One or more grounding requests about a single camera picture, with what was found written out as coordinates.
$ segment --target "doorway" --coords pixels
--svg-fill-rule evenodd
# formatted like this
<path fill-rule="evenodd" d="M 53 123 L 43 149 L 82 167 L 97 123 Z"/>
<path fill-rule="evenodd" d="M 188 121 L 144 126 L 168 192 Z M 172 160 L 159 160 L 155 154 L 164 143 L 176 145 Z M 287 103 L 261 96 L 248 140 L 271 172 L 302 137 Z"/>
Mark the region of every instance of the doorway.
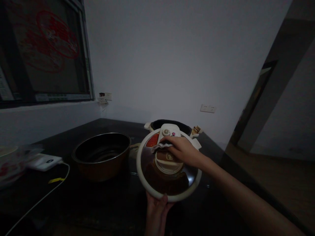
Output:
<path fill-rule="evenodd" d="M 267 62 L 262 66 L 262 69 L 258 75 L 256 86 L 252 92 L 252 95 L 250 96 L 246 107 L 244 108 L 242 115 L 239 118 L 239 121 L 237 122 L 237 125 L 234 129 L 233 135 L 231 137 L 230 142 L 234 145 L 237 145 L 238 141 L 240 140 L 245 127 L 259 101 L 259 98 L 261 97 L 264 88 L 266 87 L 266 84 L 277 64 L 277 61 L 271 61 Z"/>

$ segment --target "plastic bag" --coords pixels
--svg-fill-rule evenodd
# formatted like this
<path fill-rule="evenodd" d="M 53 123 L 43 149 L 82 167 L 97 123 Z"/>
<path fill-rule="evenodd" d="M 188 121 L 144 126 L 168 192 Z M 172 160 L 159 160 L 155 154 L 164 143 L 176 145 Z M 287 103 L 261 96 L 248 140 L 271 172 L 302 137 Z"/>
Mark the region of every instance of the plastic bag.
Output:
<path fill-rule="evenodd" d="M 42 151 L 42 145 L 0 146 L 0 189 L 8 187 L 21 177 L 26 163 Z"/>

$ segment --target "yellow tape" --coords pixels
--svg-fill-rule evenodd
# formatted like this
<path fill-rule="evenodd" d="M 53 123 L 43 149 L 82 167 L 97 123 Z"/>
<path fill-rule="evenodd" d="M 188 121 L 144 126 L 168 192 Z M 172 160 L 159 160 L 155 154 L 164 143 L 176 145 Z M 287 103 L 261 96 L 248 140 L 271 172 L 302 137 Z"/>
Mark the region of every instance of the yellow tape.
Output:
<path fill-rule="evenodd" d="M 57 179 L 52 179 L 50 180 L 48 183 L 51 184 L 51 183 L 54 183 L 54 182 L 57 182 L 57 181 L 64 181 L 65 179 L 63 178 L 57 178 Z"/>

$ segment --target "black countertop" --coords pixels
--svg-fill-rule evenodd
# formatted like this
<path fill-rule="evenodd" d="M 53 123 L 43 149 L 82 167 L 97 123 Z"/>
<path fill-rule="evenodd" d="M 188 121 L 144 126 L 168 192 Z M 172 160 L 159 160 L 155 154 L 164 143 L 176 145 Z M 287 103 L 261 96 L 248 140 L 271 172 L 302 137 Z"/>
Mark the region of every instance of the black countertop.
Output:
<path fill-rule="evenodd" d="M 72 150 L 85 139 L 107 132 L 125 133 L 132 145 L 141 143 L 149 133 L 144 124 L 109 119 L 98 119 L 50 138 L 43 144 L 43 153 L 60 156 L 71 167 L 68 178 L 26 218 L 35 219 L 41 232 L 49 235 L 57 223 L 83 226 L 110 232 L 113 235 L 143 235 L 146 216 L 146 196 L 136 169 L 136 151 L 130 154 L 124 170 L 115 178 L 102 183 L 91 183 L 83 178 L 71 159 Z M 210 157 L 223 169 L 265 199 L 305 233 L 311 234 L 298 219 L 259 186 L 206 134 L 197 138 L 200 152 Z M 58 165 L 47 172 L 27 170 L 11 187 L 0 191 L 0 214 L 19 218 L 53 189 L 65 177 L 68 167 Z M 1 232 L 13 226 L 7 223 Z M 223 235 L 251 234 L 239 214 L 231 207 L 211 179 L 203 173 L 195 192 L 176 203 L 167 217 L 166 235 Z"/>

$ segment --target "cloth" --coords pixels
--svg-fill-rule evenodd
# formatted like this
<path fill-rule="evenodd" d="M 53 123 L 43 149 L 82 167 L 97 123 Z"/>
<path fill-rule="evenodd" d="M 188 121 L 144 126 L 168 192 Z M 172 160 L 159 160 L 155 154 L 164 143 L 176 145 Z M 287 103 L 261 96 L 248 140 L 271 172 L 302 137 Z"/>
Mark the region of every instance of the cloth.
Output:
<path fill-rule="evenodd" d="M 173 144 L 170 141 L 163 141 L 162 143 L 158 143 L 157 145 L 153 146 L 151 148 L 151 153 L 155 153 L 158 149 L 164 149 L 173 146 Z"/>

